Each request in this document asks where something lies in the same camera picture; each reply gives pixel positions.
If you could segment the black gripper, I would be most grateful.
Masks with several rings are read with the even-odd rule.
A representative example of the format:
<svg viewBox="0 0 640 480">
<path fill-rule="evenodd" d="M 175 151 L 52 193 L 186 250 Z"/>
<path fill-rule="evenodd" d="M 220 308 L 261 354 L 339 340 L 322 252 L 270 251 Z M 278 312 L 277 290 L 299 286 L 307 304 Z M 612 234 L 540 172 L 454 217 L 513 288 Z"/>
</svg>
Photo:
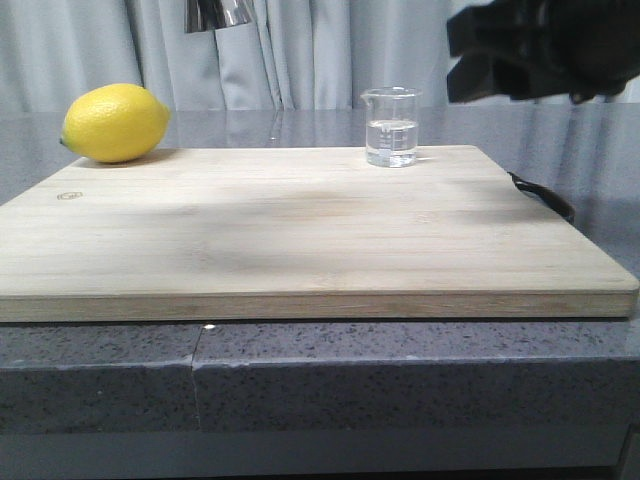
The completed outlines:
<svg viewBox="0 0 640 480">
<path fill-rule="evenodd" d="M 639 76 L 637 1 L 492 1 L 464 7 L 446 28 L 461 57 L 446 78 L 451 103 L 562 93 L 582 103 Z"/>
</svg>

